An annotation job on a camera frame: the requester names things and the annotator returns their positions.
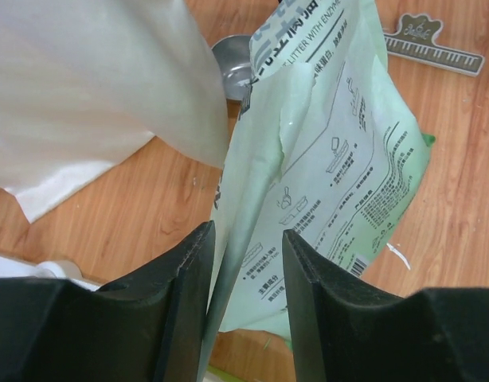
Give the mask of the white clothes rack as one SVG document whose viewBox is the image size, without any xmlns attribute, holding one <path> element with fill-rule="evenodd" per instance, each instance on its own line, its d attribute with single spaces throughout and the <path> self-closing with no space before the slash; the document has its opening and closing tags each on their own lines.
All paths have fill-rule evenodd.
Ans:
<svg viewBox="0 0 489 382">
<path fill-rule="evenodd" d="M 0 254 L 0 278 L 36 277 L 41 279 L 68 279 L 85 289 L 96 291 L 101 285 L 86 279 L 80 268 L 69 260 L 49 260 L 29 263 Z"/>
</svg>

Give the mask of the cream cloth bag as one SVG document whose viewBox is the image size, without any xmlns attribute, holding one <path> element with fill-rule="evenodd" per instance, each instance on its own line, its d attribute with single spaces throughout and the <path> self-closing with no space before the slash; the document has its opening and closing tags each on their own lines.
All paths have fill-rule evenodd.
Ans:
<svg viewBox="0 0 489 382">
<path fill-rule="evenodd" d="M 216 168 L 229 144 L 184 1 L 0 1 L 0 188 L 29 222 L 155 137 Z"/>
</svg>

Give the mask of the grey metal scoop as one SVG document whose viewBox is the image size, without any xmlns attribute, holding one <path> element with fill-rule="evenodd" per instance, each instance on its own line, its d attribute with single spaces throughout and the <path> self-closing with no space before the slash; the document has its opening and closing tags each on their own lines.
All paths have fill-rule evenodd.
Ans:
<svg viewBox="0 0 489 382">
<path fill-rule="evenodd" d="M 226 99 L 240 102 L 252 79 L 249 42 L 251 35 L 235 34 L 220 39 L 212 52 L 219 65 Z"/>
</svg>

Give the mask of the green cat litter bag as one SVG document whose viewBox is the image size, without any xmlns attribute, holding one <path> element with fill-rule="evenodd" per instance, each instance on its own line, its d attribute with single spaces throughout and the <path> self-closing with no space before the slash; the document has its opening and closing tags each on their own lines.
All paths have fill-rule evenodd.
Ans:
<svg viewBox="0 0 489 382">
<path fill-rule="evenodd" d="M 409 207 L 430 149 L 391 80 L 372 1 L 283 1 L 249 42 L 246 88 L 217 188 L 208 328 L 289 339 L 282 236 L 358 278 Z"/>
</svg>

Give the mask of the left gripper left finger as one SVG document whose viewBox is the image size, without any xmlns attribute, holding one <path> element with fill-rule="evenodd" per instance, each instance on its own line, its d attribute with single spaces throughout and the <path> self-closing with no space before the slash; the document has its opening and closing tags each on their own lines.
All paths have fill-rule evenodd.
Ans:
<svg viewBox="0 0 489 382">
<path fill-rule="evenodd" d="M 215 227 L 91 291 L 0 278 L 0 381 L 194 381 Z"/>
</svg>

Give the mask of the piano pattern bag clip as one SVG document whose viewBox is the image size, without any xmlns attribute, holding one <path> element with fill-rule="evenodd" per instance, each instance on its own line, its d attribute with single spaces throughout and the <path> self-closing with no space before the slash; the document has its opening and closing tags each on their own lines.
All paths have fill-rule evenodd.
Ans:
<svg viewBox="0 0 489 382">
<path fill-rule="evenodd" d="M 422 64 L 476 77 L 485 58 L 476 53 L 438 45 L 436 39 L 444 27 L 441 20 L 428 14 L 402 14 L 394 33 L 384 32 L 388 53 Z"/>
</svg>

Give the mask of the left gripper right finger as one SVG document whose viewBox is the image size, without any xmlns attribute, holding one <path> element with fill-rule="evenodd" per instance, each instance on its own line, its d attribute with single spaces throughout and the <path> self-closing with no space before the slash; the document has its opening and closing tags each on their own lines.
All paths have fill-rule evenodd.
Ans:
<svg viewBox="0 0 489 382">
<path fill-rule="evenodd" d="M 297 380 L 489 381 L 489 288 L 398 297 L 292 230 L 282 254 Z"/>
</svg>

